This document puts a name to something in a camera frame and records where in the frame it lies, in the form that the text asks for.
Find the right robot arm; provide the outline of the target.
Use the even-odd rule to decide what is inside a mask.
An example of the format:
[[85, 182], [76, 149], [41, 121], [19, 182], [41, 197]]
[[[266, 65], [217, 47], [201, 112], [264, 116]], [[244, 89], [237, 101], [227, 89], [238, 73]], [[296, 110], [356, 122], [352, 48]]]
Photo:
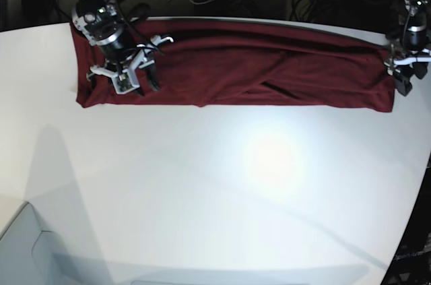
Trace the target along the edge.
[[148, 5], [137, 5], [131, 15], [126, 15], [121, 8], [123, 1], [78, 0], [71, 12], [75, 29], [104, 56], [103, 64], [90, 66], [86, 78], [107, 77], [115, 92], [124, 95], [140, 92], [137, 71], [143, 70], [148, 86], [158, 91], [155, 54], [161, 44], [173, 39], [160, 35], [148, 38], [140, 33], [135, 23], [147, 19]]

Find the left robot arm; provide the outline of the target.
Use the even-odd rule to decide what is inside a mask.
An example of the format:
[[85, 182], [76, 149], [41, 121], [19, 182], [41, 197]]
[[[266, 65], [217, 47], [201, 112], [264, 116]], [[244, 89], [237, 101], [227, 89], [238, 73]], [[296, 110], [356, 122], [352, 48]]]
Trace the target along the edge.
[[407, 96], [411, 78], [423, 79], [430, 64], [430, 0], [393, 0], [399, 25], [387, 34], [389, 56], [385, 60], [395, 89]]

